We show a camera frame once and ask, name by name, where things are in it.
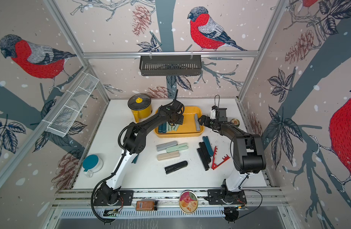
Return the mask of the dark teal pliers bottom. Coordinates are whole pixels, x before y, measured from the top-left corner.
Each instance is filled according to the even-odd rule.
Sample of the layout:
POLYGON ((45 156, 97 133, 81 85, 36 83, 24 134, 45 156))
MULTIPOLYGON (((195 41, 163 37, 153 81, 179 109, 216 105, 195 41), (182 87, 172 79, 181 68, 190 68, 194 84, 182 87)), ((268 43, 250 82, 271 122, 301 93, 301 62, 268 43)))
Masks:
POLYGON ((162 125, 162 133, 166 133, 167 132, 167 123, 164 123, 163 125, 162 125))

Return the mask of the black pliers pair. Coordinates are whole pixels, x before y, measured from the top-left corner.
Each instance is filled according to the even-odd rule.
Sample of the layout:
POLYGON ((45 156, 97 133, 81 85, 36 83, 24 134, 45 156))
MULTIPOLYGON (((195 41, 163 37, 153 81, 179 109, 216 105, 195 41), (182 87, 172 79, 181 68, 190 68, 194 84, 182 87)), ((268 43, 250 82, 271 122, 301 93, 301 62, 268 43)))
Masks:
POLYGON ((198 148, 198 149, 197 149, 197 153, 198 153, 198 155, 199 155, 199 157, 200 157, 200 160, 201 160, 201 162, 202 162, 202 165, 203 165, 205 171, 208 171, 208 170, 209 170, 209 165, 208 165, 208 163, 207 163, 207 160, 206 160, 206 158, 205 158, 205 155, 204 155, 204 153, 203 153, 203 150, 202 150, 201 148, 198 148))

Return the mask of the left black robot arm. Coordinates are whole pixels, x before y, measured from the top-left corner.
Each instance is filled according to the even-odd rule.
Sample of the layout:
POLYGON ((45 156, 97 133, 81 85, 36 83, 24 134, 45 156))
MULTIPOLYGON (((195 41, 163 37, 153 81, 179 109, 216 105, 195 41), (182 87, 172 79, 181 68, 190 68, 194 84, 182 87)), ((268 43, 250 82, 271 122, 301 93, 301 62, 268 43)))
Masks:
POLYGON ((183 124, 185 106, 174 99, 167 105, 160 106, 157 113, 140 123, 131 123, 118 136, 121 156, 110 176, 99 181, 91 195, 91 206, 113 206, 120 199, 120 189, 127 170, 136 157, 146 147, 147 135, 158 126, 168 122, 183 124))

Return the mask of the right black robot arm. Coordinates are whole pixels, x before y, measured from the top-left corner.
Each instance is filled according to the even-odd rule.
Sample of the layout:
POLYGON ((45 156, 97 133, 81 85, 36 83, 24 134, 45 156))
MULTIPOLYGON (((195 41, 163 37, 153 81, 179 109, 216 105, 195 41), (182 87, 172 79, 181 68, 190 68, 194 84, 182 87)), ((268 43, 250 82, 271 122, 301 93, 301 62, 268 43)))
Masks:
POLYGON ((202 115, 197 122, 231 140, 229 149, 234 169, 231 175, 224 179, 217 195, 227 204, 231 204, 242 194, 244 183, 266 168, 262 139, 260 135, 239 129, 236 121, 229 121, 225 108, 213 106, 212 110, 215 117, 202 115))

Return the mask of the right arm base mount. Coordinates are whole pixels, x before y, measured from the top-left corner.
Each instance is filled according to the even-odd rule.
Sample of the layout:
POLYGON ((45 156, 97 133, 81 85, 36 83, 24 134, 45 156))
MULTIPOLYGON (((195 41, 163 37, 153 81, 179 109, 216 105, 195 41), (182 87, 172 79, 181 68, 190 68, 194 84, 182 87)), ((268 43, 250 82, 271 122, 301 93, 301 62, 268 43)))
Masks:
POLYGON ((208 189, 204 198, 210 205, 246 205, 247 200, 244 191, 231 192, 222 185, 219 189, 208 189))

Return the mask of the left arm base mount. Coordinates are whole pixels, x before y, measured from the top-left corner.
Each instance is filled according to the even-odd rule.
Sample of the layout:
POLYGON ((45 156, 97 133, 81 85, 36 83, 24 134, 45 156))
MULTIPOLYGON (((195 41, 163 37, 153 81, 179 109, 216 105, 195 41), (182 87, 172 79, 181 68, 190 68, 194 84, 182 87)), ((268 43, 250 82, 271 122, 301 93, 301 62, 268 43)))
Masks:
POLYGON ((134 191, 121 188, 110 188, 105 182, 95 191, 93 197, 94 206, 130 206, 134 191))

